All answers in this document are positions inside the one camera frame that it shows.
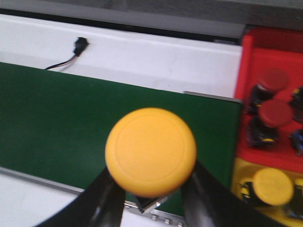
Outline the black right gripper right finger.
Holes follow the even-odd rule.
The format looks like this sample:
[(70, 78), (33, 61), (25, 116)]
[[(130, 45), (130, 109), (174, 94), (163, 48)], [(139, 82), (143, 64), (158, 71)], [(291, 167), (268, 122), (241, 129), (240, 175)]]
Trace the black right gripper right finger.
[(239, 200), (198, 161), (181, 196), (188, 227), (283, 226)]

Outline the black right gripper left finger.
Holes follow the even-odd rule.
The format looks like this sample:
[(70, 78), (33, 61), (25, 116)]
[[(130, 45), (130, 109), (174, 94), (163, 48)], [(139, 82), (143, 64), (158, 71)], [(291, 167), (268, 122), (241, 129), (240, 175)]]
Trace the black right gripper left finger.
[(125, 207), (125, 190), (107, 168), (75, 200), (38, 224), (38, 227), (119, 227)]

